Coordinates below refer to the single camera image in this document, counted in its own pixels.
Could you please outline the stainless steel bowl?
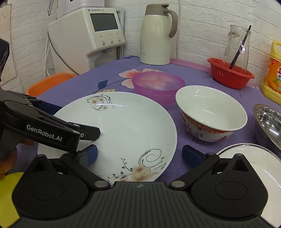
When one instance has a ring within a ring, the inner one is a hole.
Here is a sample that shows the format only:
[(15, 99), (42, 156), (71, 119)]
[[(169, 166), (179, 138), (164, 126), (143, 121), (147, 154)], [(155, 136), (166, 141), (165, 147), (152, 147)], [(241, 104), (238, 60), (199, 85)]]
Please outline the stainless steel bowl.
[(280, 154), (280, 112), (264, 104), (253, 107), (254, 135), (257, 144)]

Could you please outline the yellow plastic plate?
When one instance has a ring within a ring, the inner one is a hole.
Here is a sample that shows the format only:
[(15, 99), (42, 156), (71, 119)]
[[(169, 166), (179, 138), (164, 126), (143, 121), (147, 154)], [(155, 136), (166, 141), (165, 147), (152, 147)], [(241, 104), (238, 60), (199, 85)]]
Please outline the yellow plastic plate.
[(23, 172), (12, 173), (1, 180), (0, 226), (3, 228), (10, 227), (19, 220), (19, 215), (12, 202), (12, 193), (23, 174)]

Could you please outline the purple floral tablecloth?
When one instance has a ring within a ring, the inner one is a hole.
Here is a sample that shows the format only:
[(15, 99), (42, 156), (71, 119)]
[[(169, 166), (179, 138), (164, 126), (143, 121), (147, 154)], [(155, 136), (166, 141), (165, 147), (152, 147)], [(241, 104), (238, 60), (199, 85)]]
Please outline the purple floral tablecloth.
[(259, 89), (247, 86), (242, 90), (235, 90), (225, 87), (216, 82), (210, 73), (186, 67), (185, 63), (186, 62), (184, 60), (178, 60), (176, 64), (150, 66), (141, 63), (139, 58), (136, 56), (128, 56), (117, 61), (109, 62), (80, 76), (63, 82), (39, 95), (38, 99), (64, 107), (74, 100), (94, 94), (98, 91), (115, 90), (133, 92), (133, 89), (131, 88), (131, 80), (133, 76), (150, 69), (179, 76), (185, 81), (186, 85), (204, 85), (231, 95), (246, 110), (248, 122), (243, 129), (233, 133), (229, 138), (217, 143), (208, 143), (198, 140), (189, 134), (182, 122), (181, 114), (176, 104), (166, 108), (175, 122), (178, 133), (178, 144), (173, 160), (158, 179), (160, 182), (169, 183), (183, 175), (189, 169), (184, 163), (181, 155), (181, 150), (184, 145), (189, 144), (195, 149), (198, 149), (200, 152), (218, 152), (232, 144), (256, 143), (254, 137), (254, 105), (262, 103), (280, 111), (280, 105), (270, 99), (267, 99)]

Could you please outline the orange plastic basin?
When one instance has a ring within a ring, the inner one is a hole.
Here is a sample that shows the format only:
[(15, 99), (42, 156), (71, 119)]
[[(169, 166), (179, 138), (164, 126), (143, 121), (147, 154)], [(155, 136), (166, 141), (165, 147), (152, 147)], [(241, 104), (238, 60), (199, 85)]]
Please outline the orange plastic basin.
[(46, 92), (47, 90), (65, 81), (68, 81), (76, 76), (77, 76), (76, 74), (66, 73), (66, 72), (49, 76), (30, 86), (25, 92), (25, 94), (37, 97), (43, 94), (44, 92)]

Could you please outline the white water purifier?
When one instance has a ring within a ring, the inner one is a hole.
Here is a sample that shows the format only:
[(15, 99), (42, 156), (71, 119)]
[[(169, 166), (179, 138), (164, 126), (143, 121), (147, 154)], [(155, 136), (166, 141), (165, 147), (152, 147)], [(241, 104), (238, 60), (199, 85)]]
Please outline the white water purifier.
[(57, 18), (81, 8), (103, 8), (105, 0), (59, 0), (57, 3)]

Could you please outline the white floral plate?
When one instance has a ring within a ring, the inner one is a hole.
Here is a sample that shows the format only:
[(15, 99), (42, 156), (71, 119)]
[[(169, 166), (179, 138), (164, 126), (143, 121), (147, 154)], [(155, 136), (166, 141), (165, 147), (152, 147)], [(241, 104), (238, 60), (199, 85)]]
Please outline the white floral plate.
[(168, 167), (177, 146), (176, 126), (157, 102), (134, 93), (88, 95), (61, 108), (56, 117), (100, 129), (90, 171), (110, 184), (153, 182)]

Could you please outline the yellow detergent bottle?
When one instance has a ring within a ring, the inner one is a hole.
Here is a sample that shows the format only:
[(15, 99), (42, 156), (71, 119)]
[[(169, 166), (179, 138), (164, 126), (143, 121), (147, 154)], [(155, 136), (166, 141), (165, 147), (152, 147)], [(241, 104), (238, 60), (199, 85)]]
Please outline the yellow detergent bottle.
[(277, 50), (277, 46), (280, 46), (280, 41), (275, 40), (272, 42), (270, 48), (270, 61), (268, 64), (268, 73), (264, 77), (261, 85), (261, 91), (265, 97), (274, 101), (277, 104), (281, 104), (281, 79), (280, 79), (280, 65), (281, 56), (280, 51)]

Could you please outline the white red-patterned bowl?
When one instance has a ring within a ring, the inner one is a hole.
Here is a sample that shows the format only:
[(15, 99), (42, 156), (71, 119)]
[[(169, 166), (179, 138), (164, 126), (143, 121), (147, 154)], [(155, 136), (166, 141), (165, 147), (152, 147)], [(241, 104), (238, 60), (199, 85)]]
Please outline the white red-patterned bowl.
[(218, 89), (188, 85), (176, 92), (187, 131), (206, 142), (220, 142), (246, 126), (248, 116), (232, 96)]

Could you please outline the white blue-rimmed plate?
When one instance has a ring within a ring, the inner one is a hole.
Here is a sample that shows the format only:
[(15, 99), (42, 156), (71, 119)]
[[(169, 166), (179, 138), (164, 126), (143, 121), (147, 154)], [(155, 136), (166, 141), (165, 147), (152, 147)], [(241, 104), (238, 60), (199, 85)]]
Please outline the white blue-rimmed plate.
[(268, 202), (261, 217), (274, 227), (280, 227), (280, 158), (268, 149), (252, 144), (238, 143), (217, 152), (221, 158), (243, 154), (252, 165), (268, 191)]

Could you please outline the red plastic basket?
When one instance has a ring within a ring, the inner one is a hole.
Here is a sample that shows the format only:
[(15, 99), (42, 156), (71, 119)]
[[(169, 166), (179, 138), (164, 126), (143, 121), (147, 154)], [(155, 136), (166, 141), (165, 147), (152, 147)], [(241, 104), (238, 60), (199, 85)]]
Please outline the red plastic basket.
[(236, 65), (229, 69), (230, 65), (224, 65), (221, 59), (208, 58), (207, 61), (211, 65), (213, 79), (226, 87), (237, 90), (243, 89), (250, 79), (254, 79), (254, 74), (250, 71)]

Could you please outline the white water dispenser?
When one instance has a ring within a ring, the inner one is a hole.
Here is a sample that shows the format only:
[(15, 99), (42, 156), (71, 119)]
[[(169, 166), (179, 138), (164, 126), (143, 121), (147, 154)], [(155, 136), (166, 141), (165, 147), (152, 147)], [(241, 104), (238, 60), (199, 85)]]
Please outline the white water dispenser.
[(123, 57), (124, 11), (81, 8), (49, 24), (48, 38), (56, 73), (81, 75)]

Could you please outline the purple plastic bowl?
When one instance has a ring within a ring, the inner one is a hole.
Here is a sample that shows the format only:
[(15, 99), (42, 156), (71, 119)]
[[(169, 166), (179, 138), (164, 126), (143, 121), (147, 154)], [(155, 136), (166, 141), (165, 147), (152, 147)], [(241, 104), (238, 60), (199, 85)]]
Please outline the purple plastic bowl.
[(176, 92), (185, 86), (180, 77), (165, 72), (144, 72), (132, 78), (137, 94), (148, 97), (162, 106), (175, 103)]

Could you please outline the white thermos jug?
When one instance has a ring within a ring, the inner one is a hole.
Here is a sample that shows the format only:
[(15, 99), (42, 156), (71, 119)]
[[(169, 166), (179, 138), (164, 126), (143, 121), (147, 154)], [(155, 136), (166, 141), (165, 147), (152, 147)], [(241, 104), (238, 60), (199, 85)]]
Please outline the white thermos jug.
[(140, 61), (149, 65), (167, 65), (171, 42), (178, 28), (178, 16), (169, 4), (149, 4), (140, 31)]

